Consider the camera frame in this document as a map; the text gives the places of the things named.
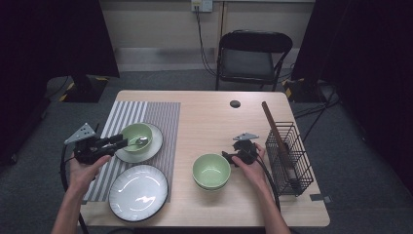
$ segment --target person's left hand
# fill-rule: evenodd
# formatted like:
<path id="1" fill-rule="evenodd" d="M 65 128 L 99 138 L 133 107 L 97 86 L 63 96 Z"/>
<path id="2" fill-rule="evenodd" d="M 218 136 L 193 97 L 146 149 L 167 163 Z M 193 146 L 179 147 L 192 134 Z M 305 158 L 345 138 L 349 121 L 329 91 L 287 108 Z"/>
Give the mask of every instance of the person's left hand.
<path id="1" fill-rule="evenodd" d="M 261 161 L 263 161 L 265 156 L 265 148 L 258 143 L 255 143 L 255 146 L 258 150 L 258 157 Z M 245 177 L 252 183 L 252 185 L 258 186 L 262 183 L 266 183 L 264 170 L 258 162 L 254 161 L 252 164 L 247 165 L 237 156 L 233 156 L 232 160 L 243 170 Z"/>
<path id="2" fill-rule="evenodd" d="M 110 158 L 110 155 L 105 155 L 92 165 L 80 164 L 76 159 L 71 159 L 69 188 L 74 189 L 79 194 L 85 195 L 88 192 L 89 185 L 99 174 L 100 167 L 107 163 Z"/>

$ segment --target white plate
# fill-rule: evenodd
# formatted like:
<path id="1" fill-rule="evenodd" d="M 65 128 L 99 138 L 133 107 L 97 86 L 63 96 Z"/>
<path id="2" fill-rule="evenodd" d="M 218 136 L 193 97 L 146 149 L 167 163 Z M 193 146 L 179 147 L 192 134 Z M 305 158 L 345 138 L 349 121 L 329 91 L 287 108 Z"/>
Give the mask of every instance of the white plate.
<path id="1" fill-rule="evenodd" d="M 118 149 L 115 152 L 115 155 L 120 160 L 125 161 L 127 163 L 140 163 L 152 158 L 161 149 L 161 146 L 164 142 L 164 137 L 162 136 L 161 130 L 158 129 L 158 127 L 156 127 L 155 125 L 151 125 L 148 123 L 145 124 L 147 124 L 152 130 L 152 141 L 148 145 L 148 150 L 146 150 L 146 152 L 143 153 L 131 154 L 124 149 Z"/>
<path id="2" fill-rule="evenodd" d="M 167 196 L 165 175 L 155 167 L 139 165 L 115 179 L 109 191 L 109 205 L 120 219 L 142 221 L 160 210 Z"/>

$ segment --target black wire rack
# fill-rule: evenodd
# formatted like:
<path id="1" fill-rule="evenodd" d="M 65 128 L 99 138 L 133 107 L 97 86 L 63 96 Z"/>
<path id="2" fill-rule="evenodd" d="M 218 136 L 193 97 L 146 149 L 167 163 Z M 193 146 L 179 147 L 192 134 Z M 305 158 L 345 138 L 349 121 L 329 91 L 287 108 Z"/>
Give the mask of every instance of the black wire rack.
<path id="1" fill-rule="evenodd" d="M 297 197 L 314 181 L 310 164 L 294 123 L 276 122 L 276 126 L 285 148 L 288 149 L 288 157 L 279 157 L 279 146 L 273 132 L 270 131 L 265 145 L 274 184 L 279 196 L 295 195 Z"/>

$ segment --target wall outlet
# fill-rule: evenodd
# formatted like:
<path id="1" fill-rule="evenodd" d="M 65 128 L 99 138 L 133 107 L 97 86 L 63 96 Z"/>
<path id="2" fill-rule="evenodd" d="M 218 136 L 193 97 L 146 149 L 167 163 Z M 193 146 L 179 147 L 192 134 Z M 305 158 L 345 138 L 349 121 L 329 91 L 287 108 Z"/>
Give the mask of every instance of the wall outlet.
<path id="1" fill-rule="evenodd" d="M 191 0 L 191 12 L 196 12 L 198 7 L 199 12 L 212 12 L 212 0 Z"/>
<path id="2" fill-rule="evenodd" d="M 201 12 L 202 6 L 203 0 L 191 0 L 191 12 L 196 12 L 196 7 L 198 7 L 199 11 Z"/>
<path id="3" fill-rule="evenodd" d="M 203 0 L 202 12 L 212 12 L 212 0 Z"/>

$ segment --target wooden handle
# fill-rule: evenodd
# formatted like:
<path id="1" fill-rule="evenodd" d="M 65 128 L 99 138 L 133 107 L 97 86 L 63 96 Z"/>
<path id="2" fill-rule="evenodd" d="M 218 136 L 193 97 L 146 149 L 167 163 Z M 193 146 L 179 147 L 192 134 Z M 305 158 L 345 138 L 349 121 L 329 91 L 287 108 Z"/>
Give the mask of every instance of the wooden handle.
<path id="1" fill-rule="evenodd" d="M 271 127 L 271 132 L 273 132 L 274 137 L 276 138 L 277 145 L 279 146 L 280 156 L 282 157 L 283 163 L 286 167 L 293 169 L 294 165 L 288 157 L 288 151 L 283 144 L 282 137 L 279 130 L 277 129 L 276 122 L 271 115 L 270 109 L 268 108 L 267 102 L 262 102 L 262 108 L 264 109 L 265 115 L 267 116 L 268 123 Z"/>

